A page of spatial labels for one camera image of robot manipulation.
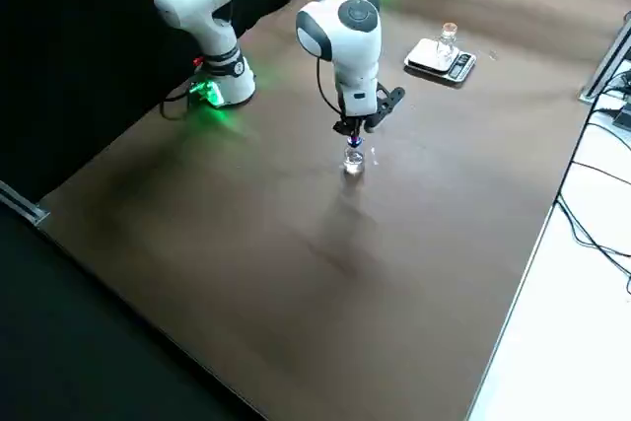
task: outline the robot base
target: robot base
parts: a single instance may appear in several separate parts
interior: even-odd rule
[[[212,76],[200,70],[188,90],[212,107],[241,105],[251,99],[256,90],[254,73],[244,59],[244,72],[235,76]]]

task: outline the white table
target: white table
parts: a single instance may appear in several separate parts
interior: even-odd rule
[[[601,107],[621,101],[603,96]],[[631,145],[631,133],[609,117],[596,113],[590,122]],[[575,160],[631,181],[631,152],[596,127],[587,127]],[[561,192],[597,243],[631,253],[630,185],[571,165]],[[615,258],[631,270],[631,259]],[[627,282],[598,250],[574,240],[553,206],[468,420],[631,420]]]

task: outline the glass vial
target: glass vial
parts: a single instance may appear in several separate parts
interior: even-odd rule
[[[456,24],[447,23],[443,25],[443,32],[438,38],[438,44],[436,46],[437,69],[440,71],[447,71],[454,62],[456,53],[456,32]]]
[[[363,141],[361,137],[349,137],[347,140],[343,167],[344,172],[349,175],[360,175],[364,172],[365,159],[361,147]]]

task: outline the green led light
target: green led light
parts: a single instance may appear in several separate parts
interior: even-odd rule
[[[211,80],[195,83],[189,91],[193,94],[197,94],[202,100],[214,107],[218,107],[226,103],[221,91],[219,90],[219,86]]]

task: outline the small glass bottle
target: small glass bottle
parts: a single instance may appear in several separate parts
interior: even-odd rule
[[[349,175],[360,175],[364,172],[364,152],[361,149],[361,137],[349,137],[344,150],[344,172]]]
[[[447,23],[443,25],[443,32],[438,38],[436,45],[436,64],[437,69],[440,71],[447,71],[454,62],[456,53],[456,48],[454,47],[456,43],[456,32],[456,24]]]

